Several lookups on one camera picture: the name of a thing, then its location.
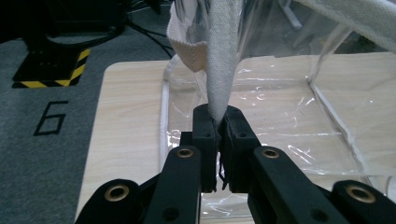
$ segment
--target gray carpet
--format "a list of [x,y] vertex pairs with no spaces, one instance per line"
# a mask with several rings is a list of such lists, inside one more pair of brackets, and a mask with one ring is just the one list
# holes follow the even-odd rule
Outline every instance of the gray carpet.
[[[167,12],[168,7],[161,16],[139,11],[134,22],[165,34]],[[80,39],[68,37],[70,42]],[[0,223],[73,223],[106,68],[169,57],[146,36],[127,29],[91,48],[77,86],[12,89],[12,77],[26,54],[20,39],[0,44]],[[35,136],[49,102],[60,102],[50,106],[47,116],[65,115],[62,127],[57,134]],[[56,130],[58,121],[46,119],[39,131]]]

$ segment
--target yellow and black hazard tape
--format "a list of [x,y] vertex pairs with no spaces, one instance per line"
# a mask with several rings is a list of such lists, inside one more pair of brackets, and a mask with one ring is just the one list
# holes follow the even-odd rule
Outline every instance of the yellow and black hazard tape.
[[52,80],[52,81],[21,81],[15,82],[12,88],[47,88],[47,87],[68,87],[78,84],[79,79],[84,72],[85,63],[87,62],[90,50],[83,50],[79,56],[76,64],[76,69],[73,71],[72,76],[67,80]]

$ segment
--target screw hole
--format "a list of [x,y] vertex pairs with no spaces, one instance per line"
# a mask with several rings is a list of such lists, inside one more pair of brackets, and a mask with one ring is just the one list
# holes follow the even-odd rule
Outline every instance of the screw hole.
[[181,150],[179,150],[177,152],[177,155],[180,158],[188,158],[188,157],[192,156],[192,154],[194,154],[194,152],[191,149],[187,149],[187,148],[182,148]]
[[354,198],[355,200],[358,200],[362,203],[373,203],[375,202],[375,196],[373,193],[371,193],[369,190],[364,189],[359,186],[348,186],[346,187],[346,193]]
[[105,199],[109,202],[118,202],[129,194],[129,188],[125,185],[117,185],[109,188],[105,193]]
[[262,155],[268,158],[278,158],[279,157],[279,153],[275,150],[272,149],[265,149],[262,151]]
[[163,220],[165,221],[174,221],[178,218],[179,212],[178,209],[169,207],[163,210]]
[[327,214],[319,209],[312,209],[311,216],[314,220],[316,220],[318,222],[327,222],[329,220],[329,217],[327,216]]

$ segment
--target clear plastic container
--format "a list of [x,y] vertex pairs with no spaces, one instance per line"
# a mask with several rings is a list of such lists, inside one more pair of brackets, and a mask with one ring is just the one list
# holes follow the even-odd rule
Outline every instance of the clear plastic container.
[[[266,14],[242,17],[229,105],[315,184],[331,190],[336,181],[358,180],[396,201],[396,55],[297,3],[301,29],[278,5],[252,2],[245,11]],[[187,36],[205,30],[204,19],[191,21]],[[205,42],[196,38],[192,44]],[[192,110],[207,103],[205,76],[177,56],[165,70],[161,164],[180,133],[192,130]],[[203,220],[250,217],[247,195],[228,190],[204,194],[201,212]]]

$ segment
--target wooden table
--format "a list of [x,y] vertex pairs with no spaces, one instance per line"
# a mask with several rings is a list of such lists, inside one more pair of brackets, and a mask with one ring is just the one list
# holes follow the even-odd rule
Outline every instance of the wooden table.
[[[390,62],[394,59],[394,55],[388,54],[362,57],[372,61],[379,56],[380,62],[389,57]],[[335,57],[334,61],[330,61],[334,64],[328,69],[329,72],[335,66],[350,66],[349,62],[343,63],[344,60]],[[107,181],[124,178],[142,184],[160,172],[160,115],[166,65],[168,61],[116,63],[105,71],[77,215],[92,194]],[[364,63],[358,67],[360,71],[367,69]],[[233,223],[242,221],[252,223],[251,219],[235,220]],[[209,222],[219,223],[220,220],[202,221]]]

